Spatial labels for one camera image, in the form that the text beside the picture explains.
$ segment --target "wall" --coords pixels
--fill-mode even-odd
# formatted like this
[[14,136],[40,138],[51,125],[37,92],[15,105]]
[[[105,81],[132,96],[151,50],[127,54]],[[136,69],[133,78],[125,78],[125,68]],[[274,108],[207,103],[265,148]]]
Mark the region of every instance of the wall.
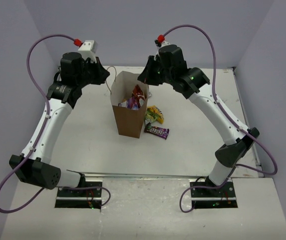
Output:
[[[0,0],[0,181],[11,170],[11,154],[19,154],[31,137],[44,100],[33,86],[26,70],[26,56],[40,34],[20,0]],[[55,65],[44,44],[32,54],[32,71],[43,88],[52,81]],[[8,209],[17,178],[3,188],[1,206]],[[0,236],[7,215],[0,213]]]
[[[276,157],[274,177],[286,217],[286,1],[276,0],[236,69],[248,120]],[[263,169],[269,158],[258,149]]]
[[[154,40],[171,27],[195,24],[206,30],[221,68],[236,66],[273,0],[25,0],[41,33],[64,33],[98,42],[104,65],[144,66],[156,53]],[[183,48],[188,63],[212,67],[208,42],[192,29],[167,38]],[[49,42],[55,60],[67,42]]]

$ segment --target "paper bag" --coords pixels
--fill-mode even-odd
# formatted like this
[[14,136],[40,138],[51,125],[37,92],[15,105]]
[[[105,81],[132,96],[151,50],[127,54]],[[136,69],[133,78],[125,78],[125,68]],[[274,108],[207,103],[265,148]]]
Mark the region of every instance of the paper bag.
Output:
[[[111,104],[114,111],[118,134],[133,138],[139,138],[144,124],[147,109],[148,85],[137,80],[139,74],[122,71],[120,72],[111,87]],[[124,99],[132,96],[132,91],[139,85],[145,95],[145,103],[138,110],[131,110],[118,106]]]

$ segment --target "yellow snack package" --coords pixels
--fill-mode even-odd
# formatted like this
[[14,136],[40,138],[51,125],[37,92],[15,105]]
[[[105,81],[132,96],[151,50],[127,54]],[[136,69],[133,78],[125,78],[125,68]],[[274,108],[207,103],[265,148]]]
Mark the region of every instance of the yellow snack package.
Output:
[[157,115],[159,115],[159,118],[157,119],[161,124],[163,124],[164,122],[164,116],[163,116],[163,113],[162,111],[155,105],[153,106],[148,106],[147,107],[148,110],[150,110],[151,112],[153,113],[156,113]]

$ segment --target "white table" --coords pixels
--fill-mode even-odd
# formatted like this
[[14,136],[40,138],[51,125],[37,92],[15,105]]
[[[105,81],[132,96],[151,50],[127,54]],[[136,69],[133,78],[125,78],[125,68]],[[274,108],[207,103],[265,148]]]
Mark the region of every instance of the white table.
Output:
[[[141,73],[142,67],[121,67],[117,72]],[[212,79],[213,71],[203,69]],[[114,80],[114,70],[108,82]],[[167,140],[143,132],[140,139],[118,135],[110,94],[106,86],[89,85],[83,89],[75,109],[67,118],[57,140],[52,165],[80,172],[208,175],[215,162],[214,152],[223,141],[204,114],[171,85],[150,86],[153,96],[148,105],[157,105],[164,114]],[[232,70],[217,71],[217,92],[234,114],[244,121]],[[249,151],[240,161],[255,167]],[[234,177],[257,177],[239,168]]]
[[[204,72],[211,79],[212,70]],[[92,173],[208,175],[216,161],[214,152],[222,145],[215,128],[171,86],[150,89],[153,97],[149,105],[163,111],[163,125],[170,128],[167,140],[146,133],[140,139],[119,136],[107,88],[88,86],[61,131],[52,164]],[[231,70],[218,70],[217,89],[235,115],[244,120]],[[253,152],[241,162],[255,166]],[[180,194],[189,186],[183,177],[105,178],[103,186],[112,198],[101,212],[54,208],[57,191],[46,190],[26,209],[8,215],[2,240],[286,240],[286,222],[273,180],[258,178],[243,168],[233,177],[238,208],[198,209],[188,214],[178,207]],[[25,203],[38,189],[20,182],[11,208]],[[183,207],[191,207],[189,192]]]

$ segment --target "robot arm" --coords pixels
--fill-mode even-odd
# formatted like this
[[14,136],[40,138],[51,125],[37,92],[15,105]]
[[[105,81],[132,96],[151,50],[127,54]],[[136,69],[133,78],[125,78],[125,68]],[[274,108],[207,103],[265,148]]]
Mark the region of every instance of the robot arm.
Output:
[[[50,165],[50,162],[58,135],[77,100],[81,97],[82,88],[89,84],[103,84],[109,76],[109,72],[103,68],[99,58],[95,56],[95,51],[95,41],[87,40],[80,46],[78,52],[63,55],[60,80],[56,78],[47,93],[50,112],[47,112],[45,106],[29,143],[19,156],[12,155],[9,161],[14,169],[24,159],[24,156],[27,156],[31,150],[34,151],[16,172],[20,181],[46,189],[83,187],[85,178],[81,173],[60,169]],[[37,145],[33,147],[45,118],[48,119],[47,124]]]
[[215,152],[217,162],[206,178],[209,186],[219,186],[231,174],[237,161],[242,158],[253,144],[253,140],[239,131],[230,123],[217,105],[221,105],[237,122],[243,130],[246,130],[253,137],[258,137],[256,128],[248,129],[228,107],[217,96],[217,101],[212,96],[212,85],[208,77],[199,68],[188,68],[184,60],[181,48],[166,41],[155,41],[159,47],[156,56],[149,56],[144,71],[139,75],[138,80],[148,85],[158,86],[169,83],[174,90],[183,94],[195,104],[211,121],[221,135],[224,145]]

